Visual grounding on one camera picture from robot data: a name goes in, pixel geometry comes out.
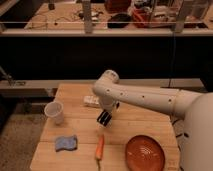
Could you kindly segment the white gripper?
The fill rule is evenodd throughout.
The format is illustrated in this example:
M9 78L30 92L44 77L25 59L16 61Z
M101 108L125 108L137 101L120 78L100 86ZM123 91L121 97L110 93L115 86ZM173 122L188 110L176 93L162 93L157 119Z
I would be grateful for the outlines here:
M118 101L113 101L110 104L102 103L101 107L103 108L103 111L98 116L97 122L103 124L104 126L107 126L107 124L112 118L112 115L116 112L119 106L120 106L120 103Z

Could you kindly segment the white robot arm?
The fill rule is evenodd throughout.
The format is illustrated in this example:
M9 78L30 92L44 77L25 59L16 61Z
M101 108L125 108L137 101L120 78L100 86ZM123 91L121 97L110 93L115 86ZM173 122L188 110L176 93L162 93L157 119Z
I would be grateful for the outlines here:
M213 92L122 85L113 70L106 70L92 91L109 114L119 101L183 119L181 171L213 171Z

